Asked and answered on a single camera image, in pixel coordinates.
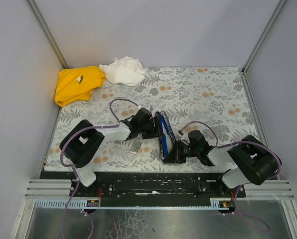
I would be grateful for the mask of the blue stapler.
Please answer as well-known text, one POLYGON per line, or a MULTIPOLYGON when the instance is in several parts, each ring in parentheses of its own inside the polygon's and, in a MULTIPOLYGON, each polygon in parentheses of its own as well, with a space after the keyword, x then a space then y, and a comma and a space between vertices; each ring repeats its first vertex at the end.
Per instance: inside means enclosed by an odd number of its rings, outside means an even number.
POLYGON ((172 130, 166 111, 155 112, 157 120, 157 135, 159 144, 159 153, 162 160, 170 156, 170 152, 175 146, 176 138, 172 130))

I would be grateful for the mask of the staple box tray with staples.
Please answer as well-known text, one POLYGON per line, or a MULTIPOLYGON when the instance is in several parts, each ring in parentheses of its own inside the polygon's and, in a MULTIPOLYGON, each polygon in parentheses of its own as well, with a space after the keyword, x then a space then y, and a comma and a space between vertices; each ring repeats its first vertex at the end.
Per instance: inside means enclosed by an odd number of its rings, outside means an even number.
POLYGON ((139 151, 142 143, 143 143, 143 140, 142 139, 138 139, 138 138, 135 139, 134 142, 133 142, 133 144, 132 144, 132 147, 131 147, 130 152, 132 154, 134 154, 134 155, 137 155, 137 153, 138 153, 138 151, 139 151))

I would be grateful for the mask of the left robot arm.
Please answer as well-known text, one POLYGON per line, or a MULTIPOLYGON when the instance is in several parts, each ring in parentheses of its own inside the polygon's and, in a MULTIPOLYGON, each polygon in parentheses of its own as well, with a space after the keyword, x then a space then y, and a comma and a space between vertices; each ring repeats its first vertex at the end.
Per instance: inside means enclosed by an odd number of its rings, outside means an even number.
POLYGON ((161 137, 159 115, 140 108, 131 119, 104 126, 92 125, 84 119, 61 141, 60 163, 71 167, 80 184, 89 187, 97 180, 90 162, 100 146, 107 142, 128 141, 139 135, 142 139, 161 137))

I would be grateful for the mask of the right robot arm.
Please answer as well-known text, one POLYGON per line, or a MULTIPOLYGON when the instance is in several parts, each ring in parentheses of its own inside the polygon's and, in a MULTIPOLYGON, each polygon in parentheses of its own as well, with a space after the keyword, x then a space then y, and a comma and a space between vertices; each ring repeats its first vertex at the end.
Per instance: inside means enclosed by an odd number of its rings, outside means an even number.
POLYGON ((188 139, 176 141, 163 163, 185 163, 187 158, 196 157, 208 167, 234 164, 236 168, 221 176, 222 183, 229 189, 249 183, 259 186, 281 170, 280 158, 251 135, 223 146, 211 146, 199 130, 191 131, 188 139))

